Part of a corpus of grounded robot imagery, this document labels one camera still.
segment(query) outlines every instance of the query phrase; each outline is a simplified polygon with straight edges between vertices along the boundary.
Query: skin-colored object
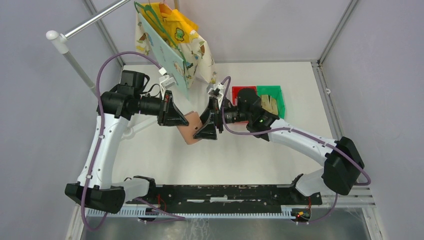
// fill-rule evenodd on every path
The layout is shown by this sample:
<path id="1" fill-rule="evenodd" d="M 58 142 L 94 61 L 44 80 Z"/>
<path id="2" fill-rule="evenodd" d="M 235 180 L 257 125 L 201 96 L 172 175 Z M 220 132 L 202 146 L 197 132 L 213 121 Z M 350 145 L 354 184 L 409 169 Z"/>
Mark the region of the skin-colored object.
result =
<path id="1" fill-rule="evenodd" d="M 200 139 L 193 138 L 193 135 L 197 132 L 197 130 L 202 127 L 200 116 L 197 111 L 191 111 L 184 115 L 184 117 L 188 121 L 188 126 L 177 126 L 176 128 L 188 145 L 195 144 L 200 141 Z"/>

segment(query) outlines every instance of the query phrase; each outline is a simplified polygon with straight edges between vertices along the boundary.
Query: green box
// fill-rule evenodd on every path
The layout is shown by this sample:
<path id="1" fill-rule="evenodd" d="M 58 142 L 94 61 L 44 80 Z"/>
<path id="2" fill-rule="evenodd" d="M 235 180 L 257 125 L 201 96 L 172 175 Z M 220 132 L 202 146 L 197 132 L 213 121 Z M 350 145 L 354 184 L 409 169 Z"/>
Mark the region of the green box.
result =
<path id="1" fill-rule="evenodd" d="M 256 86 L 257 95 L 269 95 L 277 100 L 278 116 L 284 119 L 286 107 L 284 106 L 283 92 L 281 86 Z"/>

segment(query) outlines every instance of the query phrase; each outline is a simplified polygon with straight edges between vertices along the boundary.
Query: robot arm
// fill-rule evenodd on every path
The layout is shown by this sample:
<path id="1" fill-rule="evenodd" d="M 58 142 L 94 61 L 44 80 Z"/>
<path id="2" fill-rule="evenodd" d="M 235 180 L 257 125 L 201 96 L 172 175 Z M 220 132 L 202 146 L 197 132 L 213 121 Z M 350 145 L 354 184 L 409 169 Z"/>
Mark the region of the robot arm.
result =
<path id="1" fill-rule="evenodd" d="M 218 108 L 220 106 L 219 92 L 222 92 L 222 89 L 216 88 L 214 94 L 209 97 L 209 105 L 200 117 L 203 126 L 194 134 L 195 139 L 216 140 L 216 129 L 219 133 L 224 129 L 223 119 L 226 124 L 248 121 L 246 128 L 249 132 L 262 132 L 255 134 L 255 137 L 286 145 L 305 154 L 323 167 L 296 177 L 293 183 L 299 193 L 311 196 L 317 192 L 332 190 L 341 195 L 349 194 L 360 171 L 334 148 L 348 155 L 363 169 L 364 163 L 352 140 L 347 137 L 342 137 L 340 140 L 325 138 L 292 126 L 277 115 L 264 110 L 261 98 L 249 88 L 238 92 L 237 106 L 232 106 L 230 101 L 225 99 L 221 111 L 217 109 L 217 106 Z"/>
<path id="2" fill-rule="evenodd" d="M 111 91 L 101 95 L 104 110 L 104 131 L 99 136 L 101 116 L 97 117 L 94 138 L 85 165 L 76 183 L 68 183 L 65 194 L 81 204 L 82 192 L 86 180 L 90 179 L 85 206 L 91 209 L 117 213 L 122 205 L 136 197 L 148 193 L 154 180 L 147 177 L 135 176 L 131 180 L 112 182 L 112 169 L 118 146 L 127 125 L 134 114 L 157 116 L 160 126 L 188 126 L 189 122 L 178 110 L 173 101 L 171 91 L 164 90 L 160 97 L 144 95 L 144 79 L 149 77 L 140 72 L 122 72 L 120 83 Z M 95 151 L 98 138 L 102 138 L 96 155 L 91 175 L 89 166 Z"/>

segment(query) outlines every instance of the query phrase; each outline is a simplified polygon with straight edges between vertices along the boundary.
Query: black bracket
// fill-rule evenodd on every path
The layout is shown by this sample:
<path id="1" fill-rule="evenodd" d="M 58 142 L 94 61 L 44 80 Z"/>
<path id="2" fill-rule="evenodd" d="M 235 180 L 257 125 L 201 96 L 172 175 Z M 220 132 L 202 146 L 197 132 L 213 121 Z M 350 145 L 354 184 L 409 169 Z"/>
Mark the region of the black bracket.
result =
<path id="1" fill-rule="evenodd" d="M 193 135 L 194 139 L 208 139 L 217 140 L 217 130 L 222 133 L 224 128 L 222 124 L 222 118 L 220 114 L 220 106 L 218 105 L 218 99 L 215 97 L 209 97 L 209 103 L 206 109 L 200 115 L 202 127 L 196 131 Z"/>
<path id="2" fill-rule="evenodd" d="M 77 204 L 81 205 L 83 186 L 79 183 L 68 183 L 65 195 Z M 87 188 L 84 206 L 111 214 L 116 214 L 122 208 L 125 200 L 125 191 L 121 186 L 112 186 L 109 189 Z"/>
<path id="3" fill-rule="evenodd" d="M 157 123 L 160 126 L 188 126 L 189 121 L 175 106 L 174 97 L 170 90 L 166 90 L 160 105 Z"/>
<path id="4" fill-rule="evenodd" d="M 355 163 L 364 169 L 364 162 L 351 139 L 343 136 L 336 143 L 336 148 L 351 157 Z M 340 195 L 348 195 L 361 172 L 337 151 L 333 150 L 326 157 L 324 173 L 322 174 L 325 185 Z"/>
<path id="5" fill-rule="evenodd" d="M 158 185 L 142 199 L 156 203 L 160 195 L 167 212 L 183 214 L 278 214 L 282 205 L 307 206 L 309 200 L 312 205 L 322 205 L 319 192 L 307 197 L 296 190 L 300 176 L 292 184 L 281 185 Z M 139 204 L 136 200 L 128 203 Z"/>

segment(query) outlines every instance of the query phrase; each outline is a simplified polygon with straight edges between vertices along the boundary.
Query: metal floor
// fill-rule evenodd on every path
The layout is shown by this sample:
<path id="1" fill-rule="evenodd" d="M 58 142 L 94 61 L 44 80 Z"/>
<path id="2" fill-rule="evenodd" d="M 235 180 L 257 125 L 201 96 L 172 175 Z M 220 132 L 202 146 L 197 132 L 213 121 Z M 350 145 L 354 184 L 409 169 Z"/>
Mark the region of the metal floor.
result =
<path id="1" fill-rule="evenodd" d="M 312 219 L 327 209 L 313 209 Z M 100 217 L 90 217 L 96 226 Z M 361 208 L 336 209 L 324 221 L 298 225 L 286 219 L 205 219 L 145 225 L 135 218 L 110 217 L 99 231 L 84 230 L 82 240 L 369 240 Z"/>

